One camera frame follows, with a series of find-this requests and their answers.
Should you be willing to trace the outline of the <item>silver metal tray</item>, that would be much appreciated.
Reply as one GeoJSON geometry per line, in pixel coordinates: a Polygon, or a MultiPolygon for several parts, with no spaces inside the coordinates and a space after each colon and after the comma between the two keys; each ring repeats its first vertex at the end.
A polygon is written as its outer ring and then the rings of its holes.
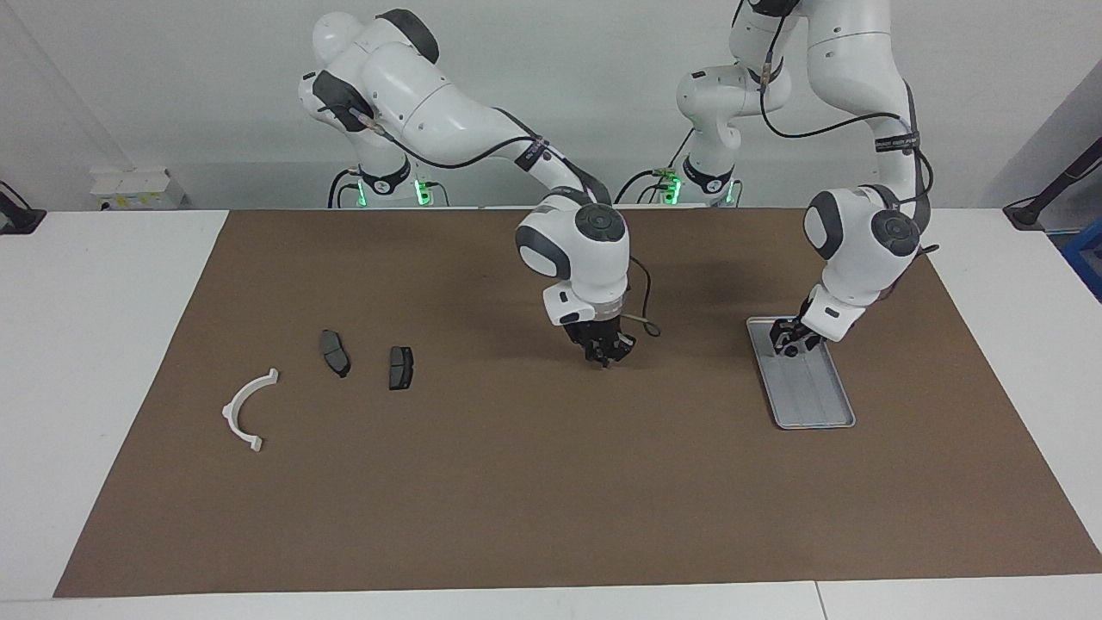
{"type": "Polygon", "coordinates": [[[776,425],[782,429],[850,428],[857,423],[838,366],[824,342],[796,356],[776,353],[769,331],[776,315],[746,322],[749,341],[776,425]]]}

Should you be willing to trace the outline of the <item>brown table mat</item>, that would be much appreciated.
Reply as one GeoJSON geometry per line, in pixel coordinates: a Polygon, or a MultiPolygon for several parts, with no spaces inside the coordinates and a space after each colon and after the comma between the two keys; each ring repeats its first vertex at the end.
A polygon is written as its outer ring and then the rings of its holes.
{"type": "Polygon", "coordinates": [[[626,219],[665,333],[602,369],[515,214],[233,213],[56,596],[1102,572],[928,259],[830,348],[857,423],[782,431],[746,320],[814,285],[802,213],[626,219]]]}

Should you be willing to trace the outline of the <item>curved grey brake pad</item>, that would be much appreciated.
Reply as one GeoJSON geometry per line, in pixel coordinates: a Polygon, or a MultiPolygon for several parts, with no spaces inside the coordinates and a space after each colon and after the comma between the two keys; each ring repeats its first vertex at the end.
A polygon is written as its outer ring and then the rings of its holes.
{"type": "Polygon", "coordinates": [[[348,376],[352,360],[337,331],[325,329],[318,335],[318,348],[331,372],[341,378],[348,376]]]}

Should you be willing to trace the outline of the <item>blue crate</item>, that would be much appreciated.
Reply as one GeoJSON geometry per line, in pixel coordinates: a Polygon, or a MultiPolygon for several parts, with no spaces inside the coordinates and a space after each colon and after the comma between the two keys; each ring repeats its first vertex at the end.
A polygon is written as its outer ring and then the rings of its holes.
{"type": "Polygon", "coordinates": [[[1102,303],[1102,217],[1072,235],[1060,248],[1060,254],[1087,290],[1102,303]]]}

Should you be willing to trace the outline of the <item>white power box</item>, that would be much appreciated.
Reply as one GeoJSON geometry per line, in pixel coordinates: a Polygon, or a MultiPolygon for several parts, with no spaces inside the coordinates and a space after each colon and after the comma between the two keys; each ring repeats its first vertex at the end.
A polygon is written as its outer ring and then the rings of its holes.
{"type": "Polygon", "coordinates": [[[190,199],[177,180],[166,168],[130,171],[91,171],[88,193],[95,208],[102,209],[181,209],[190,199]]]}

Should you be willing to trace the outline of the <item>black desk clamp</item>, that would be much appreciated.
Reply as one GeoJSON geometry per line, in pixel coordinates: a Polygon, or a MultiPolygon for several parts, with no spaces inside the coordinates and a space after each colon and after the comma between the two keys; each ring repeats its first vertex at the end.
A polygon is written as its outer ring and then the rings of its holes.
{"type": "Polygon", "coordinates": [[[6,222],[0,222],[0,236],[28,235],[43,222],[47,211],[32,208],[17,189],[0,180],[0,215],[6,219],[6,222]]]}

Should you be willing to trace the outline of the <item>white curved plastic bracket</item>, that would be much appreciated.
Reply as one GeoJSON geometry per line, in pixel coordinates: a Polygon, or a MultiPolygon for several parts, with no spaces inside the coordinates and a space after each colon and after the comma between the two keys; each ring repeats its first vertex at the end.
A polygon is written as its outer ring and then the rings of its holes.
{"type": "Polygon", "coordinates": [[[240,427],[239,417],[241,407],[244,407],[248,398],[251,398],[253,393],[260,391],[261,388],[276,385],[279,378],[279,369],[269,369],[267,374],[259,376],[253,378],[253,380],[248,381],[248,383],[245,383],[244,387],[238,389],[238,391],[233,394],[231,400],[229,400],[228,403],[222,407],[222,416],[226,421],[226,424],[233,435],[236,436],[237,439],[245,440],[249,448],[251,448],[251,452],[257,452],[257,454],[258,452],[263,450],[263,439],[260,436],[255,435],[255,433],[248,433],[240,427]]]}

